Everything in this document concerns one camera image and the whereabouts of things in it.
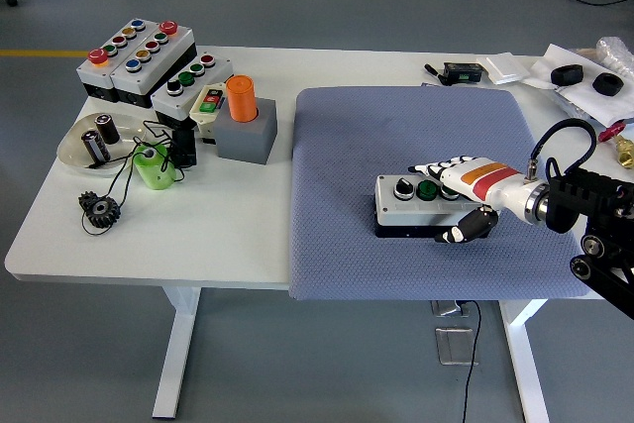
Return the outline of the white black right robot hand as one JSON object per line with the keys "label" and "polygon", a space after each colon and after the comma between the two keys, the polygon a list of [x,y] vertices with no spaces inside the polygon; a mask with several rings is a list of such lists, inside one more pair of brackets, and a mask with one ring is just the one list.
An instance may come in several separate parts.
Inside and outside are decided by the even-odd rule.
{"label": "white black right robot hand", "polygon": [[408,170],[432,177],[478,204],[457,225],[437,235],[438,243],[461,244],[487,235],[496,226],[498,212],[503,209],[525,223],[537,224],[538,202],[548,191],[543,180],[528,179],[523,172],[487,158],[462,156],[413,165]]}

